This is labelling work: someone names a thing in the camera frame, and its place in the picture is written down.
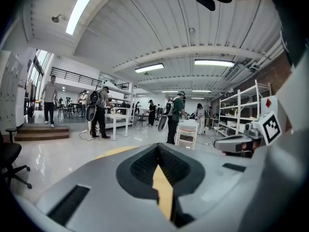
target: white floor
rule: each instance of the white floor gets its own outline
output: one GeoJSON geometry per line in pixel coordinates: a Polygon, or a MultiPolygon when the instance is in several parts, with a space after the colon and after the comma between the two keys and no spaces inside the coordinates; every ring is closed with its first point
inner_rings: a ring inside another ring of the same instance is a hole
{"type": "MultiPolygon", "coordinates": [[[[166,130],[158,132],[157,127],[139,126],[129,127],[128,137],[124,136],[125,129],[117,130],[117,139],[113,141],[96,139],[90,142],[82,140],[78,132],[72,132],[69,139],[51,141],[19,142],[22,151],[16,166],[28,165],[30,172],[25,169],[17,173],[18,176],[32,184],[32,189],[16,180],[12,180],[11,190],[29,201],[35,203],[37,199],[54,183],[81,167],[83,164],[103,155],[109,150],[125,146],[141,146],[167,140],[166,130]]],[[[107,130],[107,135],[112,135],[112,130],[107,130]]],[[[90,139],[89,134],[82,134],[83,138],[90,139]]],[[[221,154],[213,148],[212,140],[220,137],[214,130],[206,130],[206,135],[198,135],[195,150],[203,150],[212,154],[221,154]]]]}

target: stairs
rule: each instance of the stairs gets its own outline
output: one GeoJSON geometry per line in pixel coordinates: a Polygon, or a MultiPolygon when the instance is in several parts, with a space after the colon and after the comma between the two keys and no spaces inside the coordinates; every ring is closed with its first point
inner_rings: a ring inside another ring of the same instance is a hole
{"type": "Polygon", "coordinates": [[[20,141],[42,141],[69,138],[69,128],[61,127],[22,127],[14,137],[15,142],[20,141]]]}

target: white table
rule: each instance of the white table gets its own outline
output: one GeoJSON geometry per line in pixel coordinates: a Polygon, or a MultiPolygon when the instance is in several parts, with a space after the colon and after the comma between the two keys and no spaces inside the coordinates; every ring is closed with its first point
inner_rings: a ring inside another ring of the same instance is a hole
{"type": "Polygon", "coordinates": [[[180,126],[190,126],[190,127],[194,127],[195,128],[195,135],[194,135],[194,139],[193,139],[193,142],[192,142],[192,149],[195,148],[195,142],[196,142],[196,139],[197,139],[197,129],[198,129],[198,122],[195,120],[195,119],[185,119],[185,120],[179,120],[179,123],[178,123],[178,126],[177,126],[177,133],[176,133],[176,140],[178,139],[178,135],[179,135],[179,128],[180,126]]]}
{"type": "Polygon", "coordinates": [[[122,114],[105,114],[105,117],[113,119],[113,128],[112,128],[112,139],[116,141],[116,122],[118,119],[126,119],[126,134],[127,137],[127,128],[129,125],[129,118],[131,115],[122,115],[122,114]]]}
{"type": "Polygon", "coordinates": [[[211,120],[212,120],[212,128],[213,128],[215,121],[218,121],[218,126],[219,126],[219,119],[218,118],[211,118],[211,120]]]}

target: brick wall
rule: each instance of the brick wall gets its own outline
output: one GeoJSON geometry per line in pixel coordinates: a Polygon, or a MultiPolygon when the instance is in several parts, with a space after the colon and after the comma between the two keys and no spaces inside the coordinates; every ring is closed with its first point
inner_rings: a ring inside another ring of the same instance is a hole
{"type": "MultiPolygon", "coordinates": [[[[247,80],[246,82],[234,88],[234,91],[237,91],[238,89],[243,91],[253,86],[254,81],[256,79],[257,82],[261,84],[270,83],[272,95],[275,95],[277,91],[281,88],[281,86],[284,84],[284,82],[287,80],[289,75],[291,74],[290,68],[291,66],[285,54],[283,53],[278,58],[276,58],[273,62],[271,62],[268,66],[263,68],[259,73],[254,75],[251,79],[247,80]]],[[[219,102],[220,102],[220,97],[211,102],[211,106],[214,112],[215,111],[218,112],[219,102]]],[[[241,115],[248,116],[249,109],[243,109],[241,111],[241,115]]],[[[253,115],[256,115],[256,108],[253,109],[253,115]]],[[[287,119],[286,131],[288,131],[290,128],[291,128],[291,124],[290,124],[289,119],[287,119]]]]}

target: black pants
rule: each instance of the black pants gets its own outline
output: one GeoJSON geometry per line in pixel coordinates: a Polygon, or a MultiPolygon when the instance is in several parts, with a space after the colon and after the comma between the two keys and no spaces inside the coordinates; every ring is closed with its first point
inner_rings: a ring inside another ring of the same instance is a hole
{"type": "Polygon", "coordinates": [[[54,108],[55,108],[55,105],[53,102],[44,102],[45,121],[48,121],[48,112],[49,112],[50,123],[52,125],[54,124],[54,108]]]}
{"type": "Polygon", "coordinates": [[[81,106],[81,114],[82,114],[82,117],[86,116],[86,105],[81,106]]]}
{"type": "Polygon", "coordinates": [[[104,109],[98,109],[96,111],[95,117],[91,121],[91,135],[96,136],[96,124],[100,126],[100,132],[102,136],[106,136],[105,134],[105,111],[104,109]]]}
{"type": "Polygon", "coordinates": [[[169,126],[169,134],[168,134],[168,144],[175,144],[175,134],[177,129],[178,122],[175,120],[172,120],[172,116],[169,116],[168,126],[169,126]]]}
{"type": "Polygon", "coordinates": [[[155,113],[150,113],[148,117],[149,124],[151,124],[152,126],[154,125],[154,121],[155,121],[154,117],[155,117],[155,113]]]}

